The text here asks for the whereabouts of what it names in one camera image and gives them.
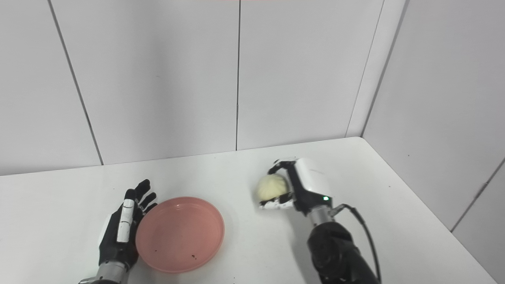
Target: wall seam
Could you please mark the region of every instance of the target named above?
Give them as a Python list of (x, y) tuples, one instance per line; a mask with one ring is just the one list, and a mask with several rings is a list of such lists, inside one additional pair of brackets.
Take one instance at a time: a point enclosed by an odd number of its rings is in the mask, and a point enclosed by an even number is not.
[(505, 163), (505, 157), (503, 158), (503, 160), (501, 161), (501, 163), (498, 165), (498, 167), (494, 170), (494, 172), (491, 174), (491, 176), (487, 179), (487, 181), (481, 186), (481, 188), (479, 189), (479, 191), (477, 192), (477, 194), (475, 194), (475, 197), (473, 198), (472, 202), (470, 202), (470, 204), (465, 209), (465, 211), (463, 212), (463, 214), (461, 215), (461, 217), (457, 220), (456, 224), (454, 224), (454, 226), (452, 227), (452, 229), (450, 230), (450, 232), (454, 232), (454, 230), (456, 229), (456, 227), (460, 224), (461, 220), (463, 220), (464, 216), (467, 215), (467, 213), (470, 210), (470, 208), (472, 208), (472, 206), (474, 205), (474, 203), (477, 201), (477, 199), (479, 199), (479, 197), (482, 195), (482, 193), (487, 188), (487, 186), (489, 185), (489, 183), (493, 180), (494, 176), (500, 171), (500, 169), (501, 169), (501, 167), (503, 166), (504, 163)]
[(380, 74), (379, 82), (377, 84), (377, 88), (375, 89), (374, 97), (372, 99), (372, 103), (370, 104), (370, 109), (368, 110), (367, 119), (365, 120), (365, 125), (363, 125), (363, 130), (361, 132), (360, 137), (363, 137), (365, 134), (365, 130), (368, 126), (368, 121), (370, 120), (370, 115), (372, 114), (372, 109), (374, 108), (375, 100), (377, 98), (377, 94), (379, 93), (380, 86), (382, 84), (382, 80), (384, 79), (384, 74), (386, 73), (387, 65), (389, 64), (389, 59), (391, 59), (391, 54), (394, 49), (394, 45), (396, 44), (396, 39), (398, 38), (398, 34), (400, 32), (401, 25), (403, 23), (403, 19), (405, 17), (405, 13), (407, 12), (407, 8), (409, 6), (410, 0), (406, 0), (403, 5), (403, 9), (401, 11), (400, 20), (398, 21), (398, 26), (396, 27), (396, 32), (394, 33), (393, 42), (391, 43), (391, 48), (389, 49), (389, 53), (387, 54), (386, 62), (384, 63), (384, 68), (382, 68), (382, 72)]
[(377, 23), (375, 24), (374, 35), (372, 36), (372, 42), (370, 43), (370, 48), (368, 49), (367, 59), (365, 61), (363, 73), (361, 74), (360, 85), (358, 86), (358, 92), (356, 93), (356, 97), (354, 99), (354, 104), (352, 105), (352, 110), (350, 112), (349, 122), (347, 123), (347, 129), (345, 130), (344, 137), (347, 137), (347, 132), (349, 131), (349, 126), (350, 126), (350, 122), (352, 120), (352, 115), (354, 113), (354, 108), (356, 107), (356, 102), (358, 101), (358, 95), (360, 94), (361, 84), (363, 83), (363, 77), (365, 76), (365, 71), (367, 69), (368, 59), (370, 58), (370, 52), (372, 51), (372, 46), (374, 45), (375, 34), (377, 33), (377, 27), (379, 26), (380, 17), (382, 15), (382, 9), (384, 8), (384, 2), (386, 2), (386, 0), (382, 0), (382, 5), (381, 5), (380, 11), (379, 11), (379, 17), (377, 18)]
[(91, 133), (91, 137), (93, 138), (93, 143), (94, 143), (94, 146), (96, 149), (96, 153), (98, 154), (98, 159), (100, 160), (100, 164), (103, 166), (104, 161), (102, 159), (102, 154), (100, 153), (100, 149), (98, 148), (98, 143), (96, 142), (96, 137), (93, 132), (93, 127), (91, 126), (91, 121), (89, 120), (88, 111), (86, 110), (86, 105), (84, 104), (84, 100), (82, 98), (81, 89), (79, 88), (79, 83), (77, 82), (77, 77), (75, 76), (72, 62), (70, 61), (70, 56), (68, 54), (67, 46), (65, 45), (65, 41), (63, 40), (63, 35), (61, 32), (58, 20), (56, 18), (56, 13), (53, 8), (53, 3), (51, 2), (51, 0), (47, 0), (47, 3), (49, 4), (49, 9), (51, 10), (51, 14), (53, 16), (53, 20), (56, 25), (56, 31), (58, 32), (58, 36), (60, 37), (60, 42), (62, 43), (62, 46), (63, 46), (63, 51), (65, 52), (65, 57), (67, 58), (68, 67), (70, 68), (70, 73), (72, 74), (72, 79), (74, 80), (75, 88), (77, 89), (77, 94), (79, 95), (79, 100), (81, 102), (82, 110), (84, 111), (84, 116), (86, 117), (86, 121), (88, 123), (88, 128)]

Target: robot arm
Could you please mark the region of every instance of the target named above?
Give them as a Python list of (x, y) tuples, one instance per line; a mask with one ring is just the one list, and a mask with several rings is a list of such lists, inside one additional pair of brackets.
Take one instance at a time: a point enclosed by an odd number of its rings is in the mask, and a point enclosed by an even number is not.
[(148, 179), (132, 190), (127, 190), (123, 204), (116, 210), (108, 222), (100, 242), (98, 272), (95, 277), (86, 278), (79, 284), (120, 284), (127, 272), (138, 260), (135, 246), (137, 228), (149, 210), (157, 203), (156, 193), (151, 193), (142, 200), (150, 189)]
[[(311, 220), (314, 228), (307, 244), (321, 283), (380, 283), (380, 270), (375, 247), (368, 228), (357, 210), (347, 204), (342, 204), (335, 209), (332, 208), (333, 199), (330, 196), (326, 178), (311, 160), (276, 161), (268, 174), (274, 174), (281, 168), (287, 171), (292, 191), (261, 202), (260, 206), (271, 208), (272, 204), (293, 204), (297, 211)], [(351, 210), (369, 237), (376, 261), (377, 277), (354, 245), (351, 234), (333, 219), (344, 208)]]

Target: white wall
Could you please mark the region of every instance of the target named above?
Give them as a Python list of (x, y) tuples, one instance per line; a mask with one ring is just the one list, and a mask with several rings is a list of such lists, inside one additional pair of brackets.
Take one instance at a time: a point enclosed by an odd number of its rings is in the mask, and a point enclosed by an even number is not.
[(53, 3), (105, 164), (235, 150), (237, 1)]
[(0, 175), (99, 165), (46, 1), (0, 2)]
[(365, 129), (448, 228), (505, 156), (504, 11), (411, 0)]
[[(359, 135), (403, 2), (242, 1), (240, 68), (238, 1), (53, 5), (98, 148), (112, 164)], [(3, 100), (19, 103), (0, 106), (8, 122), (0, 131), (15, 133), (2, 141), (0, 174), (99, 164), (48, 3), (3, 5), (2, 20), (17, 23), (3, 25), (7, 70), (43, 74), (22, 86), (19, 74), (3, 77)], [(25, 26), (33, 31), (17, 29)], [(49, 52), (26, 55), (19, 37), (36, 37)], [(38, 94), (32, 80), (49, 86), (46, 97), (16, 97)], [(28, 110), (42, 113), (24, 121)]]
[(242, 2), (238, 149), (345, 137), (381, 7)]
[(505, 283), (505, 167), (454, 230), (454, 235), (498, 283)]

